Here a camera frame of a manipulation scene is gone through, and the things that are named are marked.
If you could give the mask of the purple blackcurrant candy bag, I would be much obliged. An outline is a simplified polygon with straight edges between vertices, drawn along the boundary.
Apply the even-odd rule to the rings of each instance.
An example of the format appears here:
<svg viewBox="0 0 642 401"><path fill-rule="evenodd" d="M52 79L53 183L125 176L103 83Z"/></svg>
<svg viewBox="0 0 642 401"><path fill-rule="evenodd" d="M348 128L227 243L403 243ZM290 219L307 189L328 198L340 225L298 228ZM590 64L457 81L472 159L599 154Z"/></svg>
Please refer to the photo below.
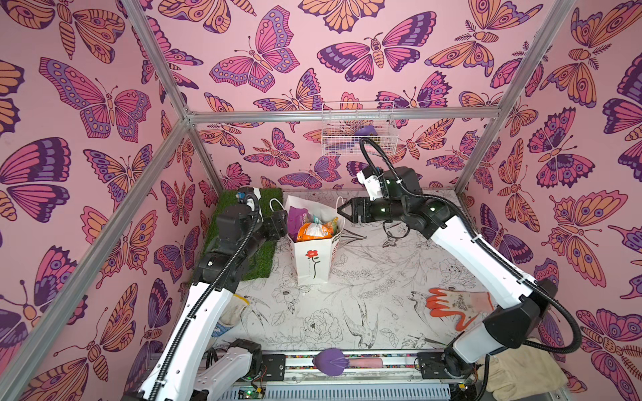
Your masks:
<svg viewBox="0 0 642 401"><path fill-rule="evenodd" d="M293 242L298 241L299 231L310 219L307 208L289 207L287 229L288 235Z"/></svg>

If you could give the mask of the orange lemon candy bag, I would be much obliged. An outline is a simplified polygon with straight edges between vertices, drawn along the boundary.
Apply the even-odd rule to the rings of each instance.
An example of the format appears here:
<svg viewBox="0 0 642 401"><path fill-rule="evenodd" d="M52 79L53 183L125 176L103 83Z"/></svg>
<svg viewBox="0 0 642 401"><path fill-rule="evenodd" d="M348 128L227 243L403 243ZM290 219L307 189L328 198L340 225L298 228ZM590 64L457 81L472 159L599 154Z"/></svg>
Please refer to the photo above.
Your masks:
<svg viewBox="0 0 642 401"><path fill-rule="evenodd" d="M339 233L339 218L329 222L305 222L296 235L296 242L330 239Z"/></svg>

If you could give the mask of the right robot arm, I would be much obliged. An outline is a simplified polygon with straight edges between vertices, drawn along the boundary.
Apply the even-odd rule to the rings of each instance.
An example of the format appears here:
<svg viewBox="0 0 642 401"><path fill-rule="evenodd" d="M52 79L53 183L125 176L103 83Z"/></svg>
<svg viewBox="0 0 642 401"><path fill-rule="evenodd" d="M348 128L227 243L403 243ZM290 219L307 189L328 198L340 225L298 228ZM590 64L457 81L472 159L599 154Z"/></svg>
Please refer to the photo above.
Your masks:
<svg viewBox="0 0 642 401"><path fill-rule="evenodd" d="M366 166L356 174L367 194L341 207L339 215L353 223L403 222L449 252L488 290L496 308L482 322L465 330L445 350L459 364L472 364L486 354L517 349L553 307L556 289L540 285L477 234L462 210L439 195L422 192L414 170L401 177Z"/></svg>

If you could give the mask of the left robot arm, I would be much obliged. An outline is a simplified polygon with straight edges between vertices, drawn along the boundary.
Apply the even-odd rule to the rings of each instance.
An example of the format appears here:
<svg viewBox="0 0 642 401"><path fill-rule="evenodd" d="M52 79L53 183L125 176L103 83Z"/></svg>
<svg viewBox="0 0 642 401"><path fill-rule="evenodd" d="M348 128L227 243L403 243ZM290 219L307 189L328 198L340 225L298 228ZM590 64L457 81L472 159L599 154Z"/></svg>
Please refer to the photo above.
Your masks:
<svg viewBox="0 0 642 401"><path fill-rule="evenodd" d="M287 236L287 219L284 210L262 217L252 197L217 217L218 236L197 266L174 333L147 379L138 389L126 391L124 400L218 400L240 379L259 376L262 351L252 342L231 345L205 369L202 359L250 259L265 242Z"/></svg>

